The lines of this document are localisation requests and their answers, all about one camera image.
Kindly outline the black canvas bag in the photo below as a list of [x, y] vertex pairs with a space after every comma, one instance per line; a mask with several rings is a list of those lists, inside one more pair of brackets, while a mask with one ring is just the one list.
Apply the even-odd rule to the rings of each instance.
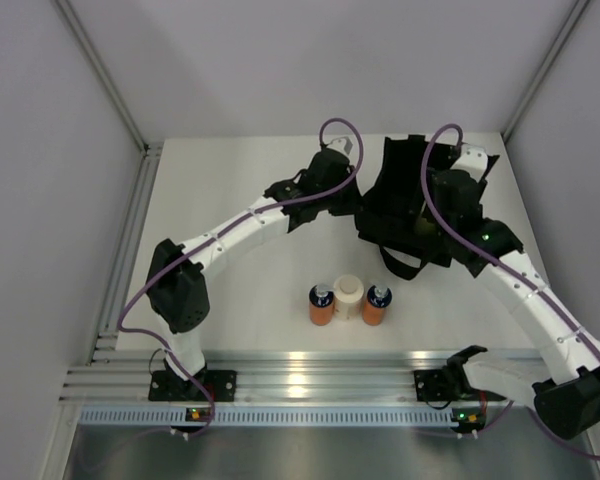
[[[428, 145], [423, 135], [400, 140], [385, 138], [380, 172], [363, 195], [354, 217], [358, 237], [377, 245], [387, 269], [407, 281], [415, 279], [428, 264], [448, 268], [452, 262], [452, 239], [426, 206], [421, 187], [421, 164]], [[431, 173], [452, 169], [459, 154], [460, 147], [436, 143], [427, 166], [427, 185]], [[486, 177], [499, 160], [497, 155], [487, 155], [488, 170], [481, 179], [485, 189]], [[421, 237], [414, 233], [414, 223], [421, 213], [436, 224], [435, 235]], [[480, 223], [450, 226], [458, 233], [466, 233]]]

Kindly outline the cream bottle white cap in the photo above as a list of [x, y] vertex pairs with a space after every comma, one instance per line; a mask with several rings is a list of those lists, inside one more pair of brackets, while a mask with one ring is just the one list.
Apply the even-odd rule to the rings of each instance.
[[355, 275], [345, 274], [333, 284], [334, 317], [339, 320], [352, 320], [361, 310], [364, 297], [364, 284]]

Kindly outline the orange bottle white pump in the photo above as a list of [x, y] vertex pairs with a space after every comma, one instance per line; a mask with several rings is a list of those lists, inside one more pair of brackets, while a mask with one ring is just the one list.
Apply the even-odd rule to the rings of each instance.
[[362, 308], [362, 319], [370, 326], [380, 325], [385, 317], [387, 308], [392, 302], [392, 292], [385, 285], [372, 285], [365, 297]]

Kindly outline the yellow-green pump bottle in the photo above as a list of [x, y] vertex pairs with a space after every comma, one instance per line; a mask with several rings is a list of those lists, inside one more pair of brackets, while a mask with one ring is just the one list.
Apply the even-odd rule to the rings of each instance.
[[433, 236], [436, 234], [436, 224], [421, 213], [414, 223], [414, 233], [421, 237]]

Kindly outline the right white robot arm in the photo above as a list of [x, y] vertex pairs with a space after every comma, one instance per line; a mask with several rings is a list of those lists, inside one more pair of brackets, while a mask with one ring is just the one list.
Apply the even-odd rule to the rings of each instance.
[[485, 185], [458, 169], [422, 175], [427, 208], [449, 255], [508, 311], [546, 373], [471, 346], [448, 360], [445, 384], [458, 397], [481, 390], [518, 402], [553, 436], [571, 440], [600, 422], [600, 341], [552, 292], [511, 229], [484, 217]]

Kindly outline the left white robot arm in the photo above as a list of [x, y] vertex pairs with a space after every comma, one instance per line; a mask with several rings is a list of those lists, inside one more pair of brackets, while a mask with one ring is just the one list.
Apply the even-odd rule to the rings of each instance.
[[251, 250], [323, 211], [353, 214], [360, 197], [353, 172], [346, 153], [324, 145], [308, 168], [272, 184], [244, 212], [196, 238], [179, 244], [165, 239], [155, 247], [147, 296], [167, 342], [165, 370], [182, 398], [195, 399], [206, 386], [199, 325], [210, 311], [210, 281]]

